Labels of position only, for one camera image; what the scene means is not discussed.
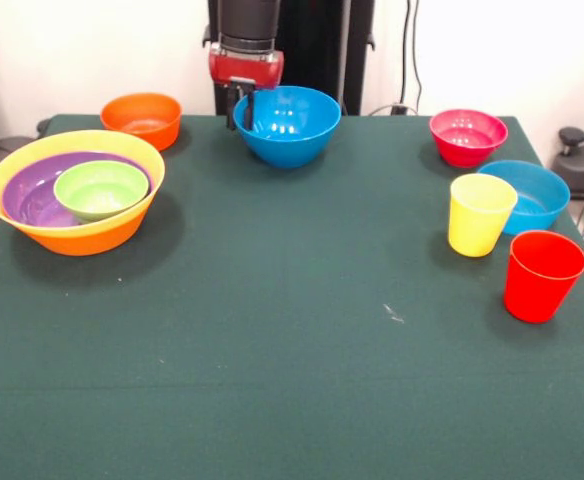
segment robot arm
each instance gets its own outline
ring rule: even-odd
[[[283,75],[283,53],[274,49],[281,0],[217,0],[218,42],[210,46],[210,75],[227,88],[227,125],[234,130],[234,105],[248,96],[243,124],[252,129],[254,97],[275,88]]]

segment purple bowl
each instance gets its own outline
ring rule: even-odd
[[[132,160],[112,153],[72,152],[40,160],[17,173],[3,191],[3,209],[8,217],[34,227],[73,227],[80,225],[71,212],[54,196],[54,182],[68,168],[93,160],[116,160],[137,167]]]

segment cup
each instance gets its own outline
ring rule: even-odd
[[[517,202],[514,187],[493,175],[470,173],[450,185],[448,242],[461,255],[492,251]]]
[[[524,322],[547,322],[583,272],[583,250],[569,238],[545,230],[521,233],[510,244],[505,308]]]

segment yellow cup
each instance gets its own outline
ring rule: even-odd
[[[516,190],[498,177],[470,173],[452,182],[450,194],[450,246],[466,257],[487,255],[516,205]]]

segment orange bowl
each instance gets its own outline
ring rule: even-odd
[[[6,185],[23,168],[44,158],[70,152],[104,152],[126,157],[143,167],[152,190],[139,203],[104,220],[74,227],[35,227],[8,217],[2,196]],[[0,219],[21,230],[48,250],[63,255],[93,255],[118,247],[137,231],[165,177],[163,157],[148,142],[132,135],[104,130],[60,133],[32,142],[0,163]]]
[[[103,108],[101,123],[108,130],[142,138],[161,151],[176,142],[179,136],[181,105],[160,93],[125,95]]]

